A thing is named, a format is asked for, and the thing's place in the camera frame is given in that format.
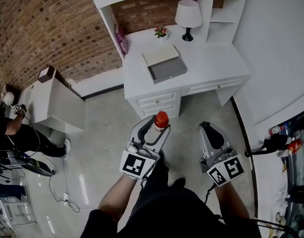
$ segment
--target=tiled floor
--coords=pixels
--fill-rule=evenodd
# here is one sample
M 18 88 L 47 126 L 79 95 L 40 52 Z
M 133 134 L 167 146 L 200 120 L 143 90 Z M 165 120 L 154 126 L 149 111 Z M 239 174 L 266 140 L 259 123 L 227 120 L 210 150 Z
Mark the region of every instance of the tiled floor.
M 198 164 L 201 152 L 197 126 L 203 120 L 223 128 L 236 150 L 242 154 L 244 152 L 240 126 L 230 102 L 221 107 L 214 91 L 183 97 L 181 115 L 178 119 L 170 121 L 172 130 L 163 147 L 167 162 L 170 164 L 169 183 L 175 178 L 185 176 L 186 187 L 193 190 L 202 200 L 207 189 L 212 185 L 210 178 L 201 173 Z M 126 147 L 132 127 L 139 121 L 138 115 L 124 99 L 123 90 L 88 99 L 86 130 L 70 136 L 72 143 L 70 158 L 64 161 L 70 201 L 81 208 L 80 213 L 75 213 L 62 202 L 55 201 L 49 190 L 48 178 L 26 172 L 22 183 L 28 188 L 29 200 L 38 224 L 32 228 L 17 229 L 18 236 L 80 237 L 91 208 L 98 206 L 104 194 L 120 177 L 122 151 Z M 36 159 L 54 168 L 41 154 L 35 156 Z M 62 160 L 56 158 L 50 160 L 58 170 L 57 175 L 51 179 L 51 189 L 55 188 L 56 195 L 62 199 L 66 191 Z M 245 174 L 235 180 L 233 185 L 253 216 L 250 166 L 247 158 L 243 157 L 243 160 Z M 135 203 L 139 189 L 139 186 L 135 188 L 129 209 L 123 216 L 119 228 L 126 223 L 130 207 Z M 210 194 L 207 205 L 214 213 L 220 213 L 214 192 Z

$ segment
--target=white wall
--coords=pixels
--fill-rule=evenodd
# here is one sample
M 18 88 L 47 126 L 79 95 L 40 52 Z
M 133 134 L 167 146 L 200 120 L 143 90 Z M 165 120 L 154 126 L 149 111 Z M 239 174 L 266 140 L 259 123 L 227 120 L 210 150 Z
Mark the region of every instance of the white wall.
M 249 123 L 304 94 L 304 0 L 246 0 L 233 44 L 251 71 L 235 94 L 252 112 Z

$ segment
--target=person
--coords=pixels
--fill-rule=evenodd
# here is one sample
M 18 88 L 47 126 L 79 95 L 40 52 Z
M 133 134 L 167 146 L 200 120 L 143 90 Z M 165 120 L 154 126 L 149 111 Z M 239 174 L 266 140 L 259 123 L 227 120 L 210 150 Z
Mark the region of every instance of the person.
M 131 192 L 137 180 L 122 175 L 89 214 L 81 238 L 122 236 L 151 237 L 171 235 L 190 237 L 261 237 L 258 226 L 241 220 L 249 213 L 231 183 L 216 187 L 225 224 L 189 189 L 180 178 L 168 186 L 168 168 L 162 157 L 140 192 L 125 227 L 117 233 Z
M 0 183 L 0 197 L 14 196 L 23 201 L 23 197 L 27 198 L 27 192 L 25 186 L 20 185 L 6 185 Z
M 13 120 L 0 117 L 0 151 L 13 149 L 14 143 L 15 147 L 23 152 L 38 151 L 50 157 L 69 157 L 69 139 L 65 140 L 63 147 L 57 147 L 33 127 L 22 124 L 24 117 L 24 111 L 17 113 Z

